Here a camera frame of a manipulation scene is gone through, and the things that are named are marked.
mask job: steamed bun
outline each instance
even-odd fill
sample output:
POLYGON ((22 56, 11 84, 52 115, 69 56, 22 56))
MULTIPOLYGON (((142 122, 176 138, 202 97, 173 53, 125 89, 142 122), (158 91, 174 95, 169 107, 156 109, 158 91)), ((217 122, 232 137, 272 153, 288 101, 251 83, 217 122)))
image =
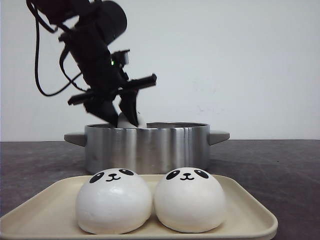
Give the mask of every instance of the steamed bun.
POLYGON ((119 128, 119 129, 136 129, 136 128, 138 128, 138 129, 145 129, 145 128, 147 128, 147 123, 146 123, 146 121, 143 119, 143 117, 140 115, 139 112, 136 113, 136 117, 137 117, 138 123, 139 123, 138 127, 136 127, 135 125, 132 125, 132 124, 128 121, 128 119, 127 119, 127 117, 124 115, 124 113, 121 112, 121 113, 119 114, 119 117, 118 117, 117 128, 119 128))
POLYGON ((159 221, 168 228, 201 233, 224 221, 226 197, 208 172, 182 167, 167 173, 157 184, 154 207, 159 221))
POLYGON ((80 189, 75 204, 80 228, 93 234, 123 234, 150 217, 152 194, 146 182, 128 169, 98 172, 80 189))

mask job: black eye patch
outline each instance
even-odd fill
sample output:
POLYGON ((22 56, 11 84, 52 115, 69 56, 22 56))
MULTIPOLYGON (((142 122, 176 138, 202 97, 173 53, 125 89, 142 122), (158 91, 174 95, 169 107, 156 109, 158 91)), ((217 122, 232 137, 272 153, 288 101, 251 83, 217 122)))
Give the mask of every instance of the black eye patch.
POLYGON ((134 173, 128 169, 120 169, 119 170, 120 173, 125 174, 125 175, 129 175, 132 176, 134 173))
POLYGON ((208 179, 208 178, 209 178, 208 174, 206 174, 204 171, 194 170, 194 172, 195 172, 196 174, 198 174, 200 177, 203 177, 204 179, 208 179))
POLYGON ((95 183, 95 182, 98 181, 100 178, 102 178, 102 176, 103 176, 104 174, 105 174, 105 173, 104 173, 103 171, 97 173, 96 175, 94 175, 94 176, 90 179, 89 183, 91 183, 91 184, 95 183))
POLYGON ((175 176, 177 176, 180 173, 180 170, 174 170, 172 172, 170 172, 167 176, 166 179, 170 180, 173 179, 175 176))

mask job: robotic arm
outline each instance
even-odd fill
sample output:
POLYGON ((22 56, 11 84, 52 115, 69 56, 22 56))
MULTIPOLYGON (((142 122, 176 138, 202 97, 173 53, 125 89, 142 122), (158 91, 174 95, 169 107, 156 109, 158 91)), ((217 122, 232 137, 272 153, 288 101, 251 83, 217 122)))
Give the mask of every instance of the robotic arm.
MULTIPOLYGON (((72 96, 68 104, 83 104, 87 112, 116 127, 118 114, 112 102, 116 95, 120 95, 121 111, 131 124, 138 126, 136 110, 138 91, 154 86, 157 77, 152 74, 141 79, 129 80, 123 67, 129 62, 128 52, 130 50, 117 51, 113 54, 109 52, 108 45, 127 28, 126 14, 122 8, 109 0, 95 0, 94 2, 89 2, 89 0, 26 0, 26 4, 36 19, 37 46, 39 46, 39 23, 51 33, 61 28, 63 33, 58 39, 64 42, 65 48, 61 53, 59 64, 63 74, 69 80, 69 84, 77 87, 74 83, 75 78, 70 79, 63 67, 64 59, 68 53, 71 53, 83 79, 90 86, 85 93, 72 96), (38 10, 45 14, 49 23, 56 25, 57 28, 52 29, 48 26, 39 16, 38 10), (79 16, 74 27, 68 28, 63 24, 64 21, 74 16, 79 16)), ((35 78, 37 81, 38 69, 36 69, 35 78)))

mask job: gray countertop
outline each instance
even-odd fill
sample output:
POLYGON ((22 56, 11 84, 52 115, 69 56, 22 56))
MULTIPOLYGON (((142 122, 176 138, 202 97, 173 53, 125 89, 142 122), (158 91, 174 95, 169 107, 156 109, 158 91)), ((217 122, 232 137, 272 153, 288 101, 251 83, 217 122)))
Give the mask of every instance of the gray countertop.
MULTIPOLYGON (((320 239, 320 141, 228 140, 208 172, 236 180, 278 219, 276 240, 320 239)), ((84 148, 63 141, 1 142, 1 212, 80 175, 84 148)))

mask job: cream tray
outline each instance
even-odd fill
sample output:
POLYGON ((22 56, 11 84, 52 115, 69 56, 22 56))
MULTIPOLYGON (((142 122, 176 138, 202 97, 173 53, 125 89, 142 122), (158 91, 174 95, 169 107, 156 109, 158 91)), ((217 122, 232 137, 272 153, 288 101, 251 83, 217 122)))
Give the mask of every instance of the cream tray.
MULTIPOLYGON (((154 191, 163 175, 141 175, 154 191)), ((181 233, 163 226, 154 213, 138 229, 125 234, 94 235, 76 221, 75 202, 82 184, 91 176, 66 178, 52 184, 0 218, 2 239, 141 240, 220 239, 270 240, 277 232, 276 217, 235 180, 213 175, 227 200, 227 217, 219 227, 203 233, 181 233)))

